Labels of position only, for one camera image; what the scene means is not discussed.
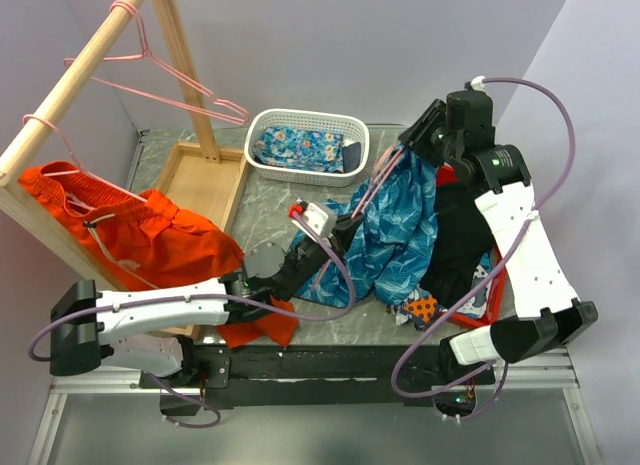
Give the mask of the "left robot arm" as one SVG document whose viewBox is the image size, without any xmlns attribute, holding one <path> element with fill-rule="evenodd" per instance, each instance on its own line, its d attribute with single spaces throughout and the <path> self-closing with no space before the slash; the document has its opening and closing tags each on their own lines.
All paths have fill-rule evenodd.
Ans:
<svg viewBox="0 0 640 465">
<path fill-rule="evenodd" d="M 321 236 L 321 243 L 305 236 L 290 251 L 263 244 L 244 259 L 239 270 L 193 285 L 99 292 L 94 281 L 79 281 L 51 311 L 46 331 L 49 371 L 54 376 L 75 376 L 107 363 L 188 386 L 199 373 L 192 341 L 164 339 L 157 331 L 296 319 L 297 314 L 285 309 L 285 302 L 327 259 L 341 264 L 362 220 L 342 215 L 332 232 Z"/>
</svg>

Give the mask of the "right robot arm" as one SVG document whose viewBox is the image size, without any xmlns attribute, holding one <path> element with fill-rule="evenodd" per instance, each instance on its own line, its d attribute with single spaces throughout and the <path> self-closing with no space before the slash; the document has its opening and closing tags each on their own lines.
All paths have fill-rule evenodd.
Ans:
<svg viewBox="0 0 640 465">
<path fill-rule="evenodd" d="M 485 92 L 461 90 L 434 100 L 399 137 L 429 164 L 451 166 L 469 188 L 513 290 L 513 316 L 442 340 L 438 372 L 453 384 L 480 363 L 514 364 L 564 346 L 598 318 L 595 304 L 579 299 L 556 259 L 520 150 L 496 144 L 492 119 Z"/>
</svg>

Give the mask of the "blue shark print shorts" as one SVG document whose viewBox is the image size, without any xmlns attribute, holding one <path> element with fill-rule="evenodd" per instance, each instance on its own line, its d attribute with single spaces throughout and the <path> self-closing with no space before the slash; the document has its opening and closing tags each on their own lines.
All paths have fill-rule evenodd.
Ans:
<svg viewBox="0 0 640 465">
<path fill-rule="evenodd" d="M 364 210 L 344 262 L 358 301 L 398 305 L 431 262 L 438 235 L 437 169 L 405 150 Z"/>
</svg>

